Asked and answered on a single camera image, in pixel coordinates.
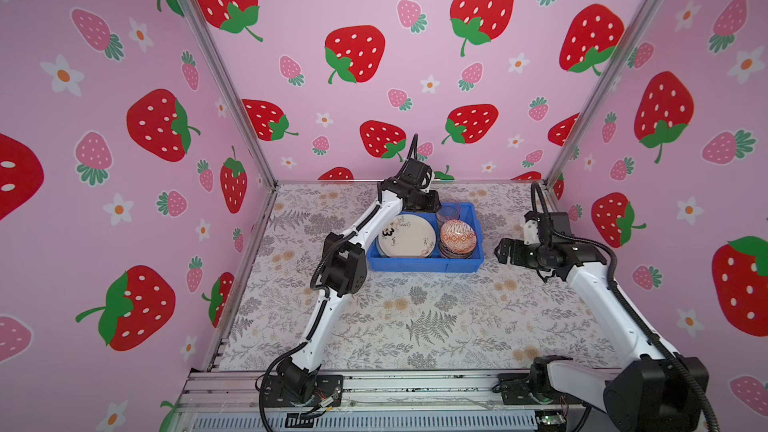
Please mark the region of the cream blossom pattern plate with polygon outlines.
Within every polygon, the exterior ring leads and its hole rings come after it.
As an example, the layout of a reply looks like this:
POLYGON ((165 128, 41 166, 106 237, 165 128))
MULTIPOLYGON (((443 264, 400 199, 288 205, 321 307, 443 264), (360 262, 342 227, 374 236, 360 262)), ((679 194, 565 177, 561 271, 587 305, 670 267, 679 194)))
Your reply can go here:
POLYGON ((377 238, 379 253, 390 258, 427 258, 437 245, 432 224, 415 214, 401 214, 377 238))

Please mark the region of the blue zigzag pattern bowl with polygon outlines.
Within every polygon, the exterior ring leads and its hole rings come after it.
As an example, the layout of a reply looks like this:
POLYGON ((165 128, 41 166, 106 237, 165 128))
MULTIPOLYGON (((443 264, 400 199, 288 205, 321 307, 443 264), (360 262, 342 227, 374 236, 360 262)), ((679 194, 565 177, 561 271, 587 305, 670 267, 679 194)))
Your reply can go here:
POLYGON ((440 240, 456 252, 468 252, 477 246, 474 229, 462 220, 445 223, 440 229, 440 240))

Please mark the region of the pink glass cup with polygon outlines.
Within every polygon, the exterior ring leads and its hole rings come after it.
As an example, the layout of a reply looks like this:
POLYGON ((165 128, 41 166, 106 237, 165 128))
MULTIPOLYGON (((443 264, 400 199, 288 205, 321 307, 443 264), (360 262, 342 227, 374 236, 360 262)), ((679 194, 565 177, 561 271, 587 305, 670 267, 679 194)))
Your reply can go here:
POLYGON ((458 202, 443 202, 435 216, 439 227, 442 227, 449 221, 459 220, 461 217, 461 205, 458 202))

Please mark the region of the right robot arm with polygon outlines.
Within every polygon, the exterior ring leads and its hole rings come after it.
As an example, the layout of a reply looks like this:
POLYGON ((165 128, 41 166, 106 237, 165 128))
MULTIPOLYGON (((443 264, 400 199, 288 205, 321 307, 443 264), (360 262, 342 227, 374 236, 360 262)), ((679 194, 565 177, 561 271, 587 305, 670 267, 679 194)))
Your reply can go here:
POLYGON ((532 270, 543 282, 565 282, 592 312, 620 364, 609 374, 563 355, 537 357, 525 380, 531 398, 546 404, 570 395, 605 413, 619 431, 695 431, 700 424, 720 430, 704 364, 681 355, 646 321, 615 279, 615 252, 573 235, 567 215, 549 210, 538 183, 531 185, 524 234, 502 239, 497 260, 532 270))

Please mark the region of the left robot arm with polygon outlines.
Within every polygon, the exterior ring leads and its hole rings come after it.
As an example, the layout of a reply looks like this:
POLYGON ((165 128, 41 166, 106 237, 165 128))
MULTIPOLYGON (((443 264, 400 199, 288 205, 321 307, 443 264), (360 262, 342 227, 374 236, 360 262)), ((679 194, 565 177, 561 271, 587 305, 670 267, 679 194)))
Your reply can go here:
POLYGON ((431 189, 435 174, 417 157, 414 136, 398 173, 377 184, 376 199, 362 216, 341 233, 329 233, 309 287, 318 293, 315 307, 299 344, 276 358, 260 386, 259 404, 266 392, 279 390, 298 403, 314 395, 324 361, 326 343, 347 301, 364 285, 368 275, 367 251, 380 232, 403 212, 435 212, 439 194, 431 189))

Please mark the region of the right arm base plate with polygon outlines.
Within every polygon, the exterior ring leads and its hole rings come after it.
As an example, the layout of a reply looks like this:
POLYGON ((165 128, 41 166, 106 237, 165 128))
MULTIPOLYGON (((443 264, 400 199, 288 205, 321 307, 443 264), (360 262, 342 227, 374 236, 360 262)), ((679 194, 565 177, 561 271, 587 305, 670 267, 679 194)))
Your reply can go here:
POLYGON ((548 406, 581 405, 582 402, 571 395, 542 389, 529 372, 500 373, 491 391, 499 394, 505 405, 548 406))

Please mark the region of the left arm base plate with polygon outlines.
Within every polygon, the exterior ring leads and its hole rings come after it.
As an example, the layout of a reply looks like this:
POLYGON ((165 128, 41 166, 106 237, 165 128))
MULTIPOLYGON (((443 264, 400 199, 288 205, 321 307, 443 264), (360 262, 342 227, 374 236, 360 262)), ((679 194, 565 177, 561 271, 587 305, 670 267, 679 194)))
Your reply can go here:
POLYGON ((344 376, 320 374, 303 385, 293 379, 270 375, 262 380, 259 397, 267 408, 314 407, 331 399, 330 406, 341 404, 344 376))

